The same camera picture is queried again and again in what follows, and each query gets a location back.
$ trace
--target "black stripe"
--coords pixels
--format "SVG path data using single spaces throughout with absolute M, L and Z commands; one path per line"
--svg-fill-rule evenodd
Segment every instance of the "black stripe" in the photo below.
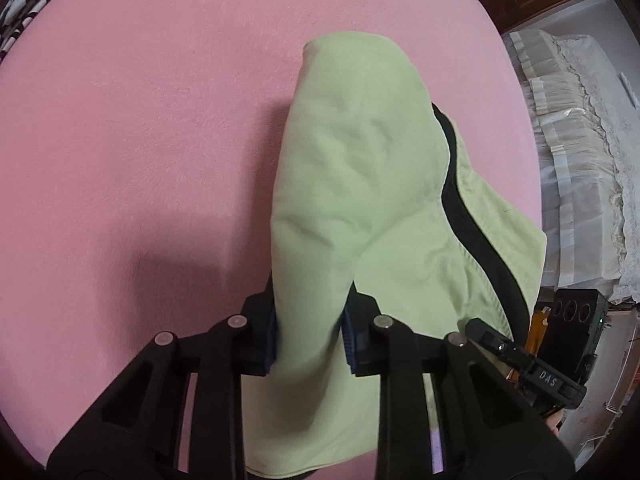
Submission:
M 529 333 L 529 309 L 527 308 L 527 303 L 524 301 L 522 291 L 509 267 L 491 245 L 491 242 L 484 236 L 484 233 L 462 201 L 456 177 L 458 161 L 456 133 L 449 119 L 438 110 L 436 105 L 433 105 L 433 112 L 447 138 L 450 153 L 449 169 L 442 188 L 442 206 L 445 215 L 456 238 L 469 251 L 489 278 L 509 321 L 509 326 L 513 333 L 513 341 L 520 346 L 524 346 Z

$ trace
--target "pink bedsheet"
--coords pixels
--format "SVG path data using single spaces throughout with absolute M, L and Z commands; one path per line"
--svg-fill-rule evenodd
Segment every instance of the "pink bedsheet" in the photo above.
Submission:
M 476 0 L 53 0 L 0 67 L 0 411 L 38 460 L 156 332 L 263 286 L 302 47 L 334 30 L 398 43 L 540 224 L 529 118 Z M 370 478 L 358 464 L 338 471 Z

